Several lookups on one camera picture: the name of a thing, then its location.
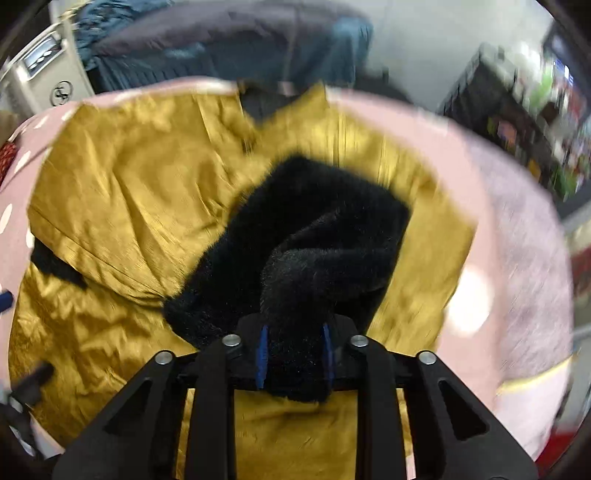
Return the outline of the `gold satin padded jacket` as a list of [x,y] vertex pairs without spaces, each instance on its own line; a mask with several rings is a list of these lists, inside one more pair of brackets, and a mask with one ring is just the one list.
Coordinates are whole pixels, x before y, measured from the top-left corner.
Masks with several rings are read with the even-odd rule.
[[411,150],[309,90],[263,121],[237,94],[84,104],[45,159],[9,370],[55,374],[34,410],[72,442],[159,350],[257,314],[263,391],[239,392],[242,479],[349,479],[356,396],[325,384],[324,327],[432,347],[474,237]]

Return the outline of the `pink polka dot bedsheet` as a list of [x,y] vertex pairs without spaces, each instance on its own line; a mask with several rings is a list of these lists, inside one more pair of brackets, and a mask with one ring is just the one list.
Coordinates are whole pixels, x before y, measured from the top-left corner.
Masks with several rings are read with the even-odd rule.
[[321,86],[270,119],[238,94],[168,82],[33,119],[41,164],[26,221],[2,221],[63,261],[81,284],[29,261],[8,340],[8,376],[56,369],[35,416],[66,444],[158,350],[192,352],[235,314],[290,295],[297,258],[360,247],[332,269],[339,309],[370,337],[415,354],[441,346],[452,369],[525,450],[546,446],[569,360],[499,383],[486,333],[458,340],[449,302],[467,277],[472,221],[418,154]]

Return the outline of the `grey knitted blanket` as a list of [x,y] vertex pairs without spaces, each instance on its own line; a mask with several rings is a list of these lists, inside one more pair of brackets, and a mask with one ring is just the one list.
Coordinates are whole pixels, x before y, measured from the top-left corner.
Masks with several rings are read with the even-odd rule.
[[567,360],[573,345],[573,280],[564,231],[549,193],[513,157],[465,136],[489,195],[500,242],[506,326],[504,377],[538,376]]

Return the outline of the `red floral folded cloth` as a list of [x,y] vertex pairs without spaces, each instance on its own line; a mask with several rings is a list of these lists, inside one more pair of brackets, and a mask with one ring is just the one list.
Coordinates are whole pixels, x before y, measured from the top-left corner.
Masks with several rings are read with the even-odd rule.
[[0,148],[0,184],[6,178],[17,152],[18,148],[16,144],[10,141],[6,141]]

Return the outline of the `white machine with display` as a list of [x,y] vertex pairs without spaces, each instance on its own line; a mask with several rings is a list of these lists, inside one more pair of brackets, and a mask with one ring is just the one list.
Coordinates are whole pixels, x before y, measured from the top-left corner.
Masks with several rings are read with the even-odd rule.
[[1,108],[21,119],[93,95],[67,20],[47,27],[1,68]]

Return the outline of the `blue skirted massage bed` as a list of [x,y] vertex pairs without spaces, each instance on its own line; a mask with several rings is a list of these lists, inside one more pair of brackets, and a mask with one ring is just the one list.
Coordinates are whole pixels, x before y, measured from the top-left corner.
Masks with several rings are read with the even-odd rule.
[[345,18],[325,31],[291,39],[245,32],[208,44],[98,55],[95,64],[106,91],[197,76],[263,85],[287,82],[301,90],[318,82],[346,86],[355,83],[365,64],[373,33],[372,24]]

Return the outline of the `blue crumpled cloth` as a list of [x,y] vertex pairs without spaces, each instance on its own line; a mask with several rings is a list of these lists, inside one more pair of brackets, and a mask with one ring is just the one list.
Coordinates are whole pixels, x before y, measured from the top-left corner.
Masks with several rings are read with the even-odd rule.
[[86,71],[96,67],[94,45],[115,31],[153,11],[168,7],[167,0],[100,0],[87,2],[75,15],[76,48]]

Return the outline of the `grey quilt on bed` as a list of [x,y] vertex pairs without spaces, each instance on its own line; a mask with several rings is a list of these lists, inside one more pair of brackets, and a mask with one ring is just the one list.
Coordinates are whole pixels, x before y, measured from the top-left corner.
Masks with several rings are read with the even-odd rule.
[[332,1],[188,1],[140,17],[100,40],[94,52],[101,56],[154,53],[250,33],[291,40],[327,33],[338,25],[373,30],[362,12]]

